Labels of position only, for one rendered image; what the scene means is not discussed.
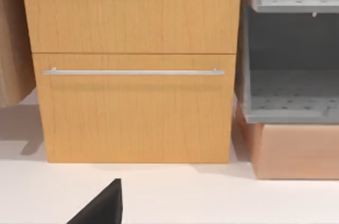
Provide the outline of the salmon-coloured box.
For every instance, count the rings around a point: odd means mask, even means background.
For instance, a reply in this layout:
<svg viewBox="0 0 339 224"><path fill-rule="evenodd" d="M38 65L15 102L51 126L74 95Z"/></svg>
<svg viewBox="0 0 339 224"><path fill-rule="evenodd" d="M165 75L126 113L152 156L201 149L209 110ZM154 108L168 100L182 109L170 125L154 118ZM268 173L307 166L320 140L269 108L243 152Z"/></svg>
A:
<svg viewBox="0 0 339 224"><path fill-rule="evenodd" d="M239 105L234 121L258 179L339 180L339 124L249 124Z"/></svg>

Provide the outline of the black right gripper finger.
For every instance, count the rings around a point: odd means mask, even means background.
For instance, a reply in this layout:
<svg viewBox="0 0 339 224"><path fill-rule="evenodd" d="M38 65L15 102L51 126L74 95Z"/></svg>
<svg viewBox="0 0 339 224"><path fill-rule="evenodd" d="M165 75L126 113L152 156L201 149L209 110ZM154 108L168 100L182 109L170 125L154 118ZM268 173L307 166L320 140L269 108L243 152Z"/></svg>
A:
<svg viewBox="0 0 339 224"><path fill-rule="evenodd" d="M67 224L122 224L122 182L114 179Z"/></svg>

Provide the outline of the grey pierced shelf rack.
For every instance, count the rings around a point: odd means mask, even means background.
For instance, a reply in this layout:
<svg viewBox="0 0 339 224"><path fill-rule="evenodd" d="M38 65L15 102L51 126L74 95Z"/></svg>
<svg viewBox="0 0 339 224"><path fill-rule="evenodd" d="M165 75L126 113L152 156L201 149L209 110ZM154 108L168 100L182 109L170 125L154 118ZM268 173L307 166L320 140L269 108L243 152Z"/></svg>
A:
<svg viewBox="0 0 339 224"><path fill-rule="evenodd" d="M240 27L248 123L339 124L339 0L242 0Z"/></svg>

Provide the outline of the wooden drawer front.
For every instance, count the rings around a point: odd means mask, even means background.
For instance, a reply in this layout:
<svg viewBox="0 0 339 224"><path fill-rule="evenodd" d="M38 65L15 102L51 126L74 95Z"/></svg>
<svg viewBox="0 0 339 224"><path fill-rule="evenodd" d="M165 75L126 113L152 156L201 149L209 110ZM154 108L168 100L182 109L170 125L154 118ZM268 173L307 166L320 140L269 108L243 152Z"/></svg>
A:
<svg viewBox="0 0 339 224"><path fill-rule="evenodd" d="M51 163L226 163L235 55L35 53ZM44 70L222 70L224 75L45 75Z"/></svg>

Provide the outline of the pale wooden cupboard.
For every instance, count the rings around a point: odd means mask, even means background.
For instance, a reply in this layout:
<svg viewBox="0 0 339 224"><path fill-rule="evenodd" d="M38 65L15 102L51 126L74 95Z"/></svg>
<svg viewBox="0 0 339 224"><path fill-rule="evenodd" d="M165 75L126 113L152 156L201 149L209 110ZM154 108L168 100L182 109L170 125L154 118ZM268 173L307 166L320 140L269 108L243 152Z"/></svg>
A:
<svg viewBox="0 0 339 224"><path fill-rule="evenodd" d="M20 103L34 88L24 0L0 0L0 108Z"/></svg>

